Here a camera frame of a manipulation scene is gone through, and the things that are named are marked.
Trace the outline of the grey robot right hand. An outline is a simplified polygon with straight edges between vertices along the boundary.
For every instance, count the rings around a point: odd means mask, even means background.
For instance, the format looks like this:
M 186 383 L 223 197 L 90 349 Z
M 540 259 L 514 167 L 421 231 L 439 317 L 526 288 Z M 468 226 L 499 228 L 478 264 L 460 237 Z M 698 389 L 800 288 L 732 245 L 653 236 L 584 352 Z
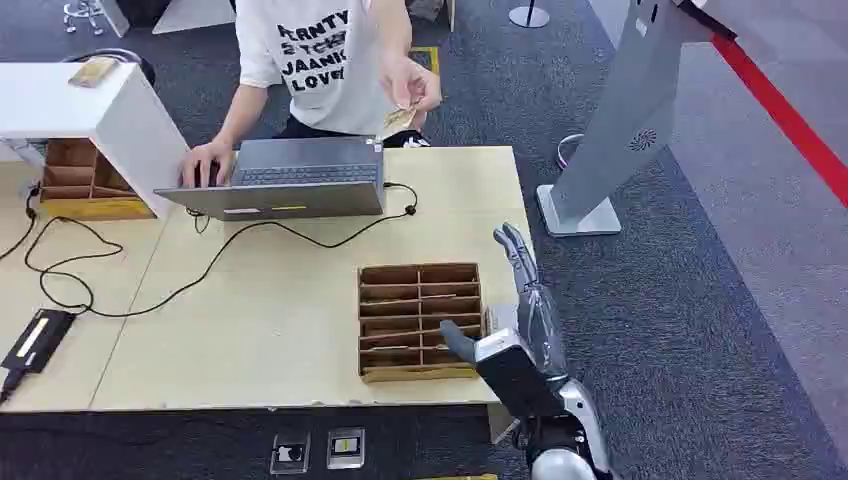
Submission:
M 469 363 L 494 391 L 540 387 L 555 391 L 569 380 L 552 294 L 542 284 L 533 254 L 509 223 L 493 231 L 513 271 L 518 303 L 500 328 L 478 340 L 450 320 L 439 332 L 449 350 Z

